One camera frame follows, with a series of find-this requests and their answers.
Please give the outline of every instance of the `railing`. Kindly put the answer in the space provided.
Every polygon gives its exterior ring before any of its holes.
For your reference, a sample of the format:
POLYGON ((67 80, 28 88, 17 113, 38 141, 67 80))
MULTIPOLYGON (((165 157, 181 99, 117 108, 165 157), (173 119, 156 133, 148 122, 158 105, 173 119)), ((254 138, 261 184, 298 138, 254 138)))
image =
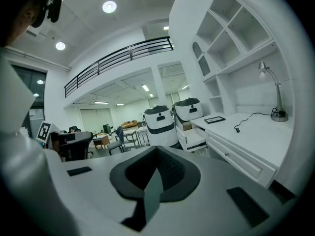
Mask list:
POLYGON ((139 59, 151 54, 173 51, 169 37, 159 37, 136 43, 115 51, 85 68, 64 87, 64 96, 69 96, 87 81, 115 66, 139 59))

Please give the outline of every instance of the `desk lamp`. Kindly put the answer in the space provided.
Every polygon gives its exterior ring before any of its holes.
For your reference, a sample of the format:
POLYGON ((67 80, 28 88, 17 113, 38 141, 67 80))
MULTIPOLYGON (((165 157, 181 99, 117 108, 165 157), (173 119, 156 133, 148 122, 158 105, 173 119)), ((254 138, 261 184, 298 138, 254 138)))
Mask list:
POLYGON ((280 86, 281 84, 279 83, 276 75, 274 74, 273 71, 271 71, 270 67, 266 67, 264 62, 260 62, 259 64, 259 68, 258 71, 260 72, 260 80, 264 81, 266 78, 266 71, 268 73, 270 73, 271 77, 274 79, 275 81, 275 85, 277 87, 277 103, 278 106, 275 109, 272 110, 271 112, 271 119, 274 121, 279 121, 279 122, 283 122, 283 121, 287 121, 288 120, 288 115, 287 113, 284 111, 283 107, 282 107, 282 101, 281 101, 281 94, 280 94, 280 86))

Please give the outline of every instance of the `lamp base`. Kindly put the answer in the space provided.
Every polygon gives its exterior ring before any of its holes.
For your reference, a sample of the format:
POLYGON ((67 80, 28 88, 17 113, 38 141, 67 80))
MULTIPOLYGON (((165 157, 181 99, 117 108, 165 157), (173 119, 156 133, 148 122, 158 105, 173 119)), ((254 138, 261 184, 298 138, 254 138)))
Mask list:
POLYGON ((271 119, 278 122, 284 122, 287 121, 289 117, 287 114, 285 114, 285 116, 280 116, 279 113, 272 113, 271 119))

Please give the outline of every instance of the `office chair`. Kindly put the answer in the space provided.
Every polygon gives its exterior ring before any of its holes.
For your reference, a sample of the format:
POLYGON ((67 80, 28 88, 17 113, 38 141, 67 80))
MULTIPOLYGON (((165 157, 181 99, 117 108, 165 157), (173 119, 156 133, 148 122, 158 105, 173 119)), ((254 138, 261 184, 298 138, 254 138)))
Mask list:
POLYGON ((116 130, 116 135, 119 137, 118 141, 115 141, 109 145, 107 145, 109 154, 112 155, 111 150, 118 148, 120 149, 121 153, 124 152, 124 132, 123 132, 123 127, 119 126, 119 128, 116 130))
POLYGON ((87 159, 92 138, 92 132, 59 134, 60 156, 64 156, 66 162, 87 159))
POLYGON ((71 129, 74 130, 74 132, 81 132, 81 130, 77 126, 72 126, 69 128, 69 133, 71 133, 71 129))

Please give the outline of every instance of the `tablet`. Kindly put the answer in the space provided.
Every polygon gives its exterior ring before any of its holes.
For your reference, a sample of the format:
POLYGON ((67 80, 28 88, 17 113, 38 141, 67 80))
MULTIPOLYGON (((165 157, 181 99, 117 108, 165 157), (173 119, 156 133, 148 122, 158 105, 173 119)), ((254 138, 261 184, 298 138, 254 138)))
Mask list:
POLYGON ((219 122, 219 121, 223 121, 223 120, 225 120, 225 118, 223 118, 221 116, 217 116, 217 117, 205 119, 205 122, 210 124, 210 123, 215 123, 215 122, 219 122))

